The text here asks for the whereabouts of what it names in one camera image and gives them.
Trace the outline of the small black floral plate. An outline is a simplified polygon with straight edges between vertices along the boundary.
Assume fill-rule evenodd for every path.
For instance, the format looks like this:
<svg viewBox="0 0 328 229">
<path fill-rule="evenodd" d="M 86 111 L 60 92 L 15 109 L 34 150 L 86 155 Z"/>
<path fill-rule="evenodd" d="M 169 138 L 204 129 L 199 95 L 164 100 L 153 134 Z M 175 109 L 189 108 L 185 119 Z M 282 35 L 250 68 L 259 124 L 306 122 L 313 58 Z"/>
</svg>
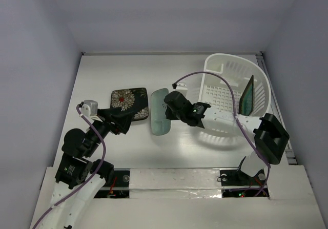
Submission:
<svg viewBox="0 0 328 229">
<path fill-rule="evenodd" d="M 132 108 L 137 99 L 145 99 L 147 96 L 146 88 L 120 89 L 111 93 L 112 108 L 120 108 L 121 111 Z"/>
</svg>

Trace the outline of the pale green plate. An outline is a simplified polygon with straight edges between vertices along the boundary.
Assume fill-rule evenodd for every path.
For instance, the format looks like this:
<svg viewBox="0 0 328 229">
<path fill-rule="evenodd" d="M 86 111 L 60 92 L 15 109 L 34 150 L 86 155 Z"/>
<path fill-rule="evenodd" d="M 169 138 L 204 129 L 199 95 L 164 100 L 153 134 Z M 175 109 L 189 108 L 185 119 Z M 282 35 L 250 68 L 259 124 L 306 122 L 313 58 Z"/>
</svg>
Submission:
<svg viewBox="0 0 328 229">
<path fill-rule="evenodd" d="M 151 95 L 151 131 L 156 136 L 165 135 L 171 129 L 171 121 L 166 118 L 167 104 L 164 102 L 168 93 L 167 88 L 162 88 L 154 91 Z"/>
</svg>

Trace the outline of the large black floral plate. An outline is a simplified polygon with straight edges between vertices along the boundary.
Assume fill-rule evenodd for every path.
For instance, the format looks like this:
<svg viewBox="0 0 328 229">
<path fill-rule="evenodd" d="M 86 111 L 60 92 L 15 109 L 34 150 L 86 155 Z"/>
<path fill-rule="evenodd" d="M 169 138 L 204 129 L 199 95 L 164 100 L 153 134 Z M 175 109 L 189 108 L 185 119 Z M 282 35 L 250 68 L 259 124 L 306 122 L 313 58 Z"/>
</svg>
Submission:
<svg viewBox="0 0 328 229">
<path fill-rule="evenodd" d="M 132 121 L 145 120 L 149 116 L 149 106 L 146 104 L 136 103 L 129 108 L 129 111 L 134 113 Z"/>
</svg>

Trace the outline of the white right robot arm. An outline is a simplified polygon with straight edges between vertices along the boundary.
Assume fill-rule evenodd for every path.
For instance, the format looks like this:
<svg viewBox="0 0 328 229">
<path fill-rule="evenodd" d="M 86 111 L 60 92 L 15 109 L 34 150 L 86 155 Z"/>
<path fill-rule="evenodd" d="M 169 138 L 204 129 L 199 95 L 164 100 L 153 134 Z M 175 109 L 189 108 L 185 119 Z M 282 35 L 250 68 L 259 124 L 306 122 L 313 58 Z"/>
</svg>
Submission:
<svg viewBox="0 0 328 229">
<path fill-rule="evenodd" d="M 178 91 L 166 95 L 164 103 L 167 105 L 166 118 L 169 120 L 180 120 L 191 127 L 213 132 L 224 131 L 246 139 L 253 151 L 241 161 L 236 171 L 240 183 L 249 183 L 264 167 L 280 164 L 290 136 L 275 115 L 235 115 L 208 103 L 192 104 Z"/>
</svg>

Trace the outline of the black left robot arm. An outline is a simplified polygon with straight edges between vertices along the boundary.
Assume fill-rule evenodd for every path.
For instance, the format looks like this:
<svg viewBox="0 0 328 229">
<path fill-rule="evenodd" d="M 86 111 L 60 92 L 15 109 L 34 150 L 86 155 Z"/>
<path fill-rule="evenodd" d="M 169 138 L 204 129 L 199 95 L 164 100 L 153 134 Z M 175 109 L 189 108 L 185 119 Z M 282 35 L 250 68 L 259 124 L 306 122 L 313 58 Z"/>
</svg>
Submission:
<svg viewBox="0 0 328 229">
<path fill-rule="evenodd" d="M 65 134 L 49 208 L 33 228 L 77 228 L 100 188 L 115 183 L 114 165 L 105 160 L 105 137 L 126 134 L 134 113 L 99 109 L 92 100 L 78 104 L 76 111 L 89 127 Z"/>
</svg>

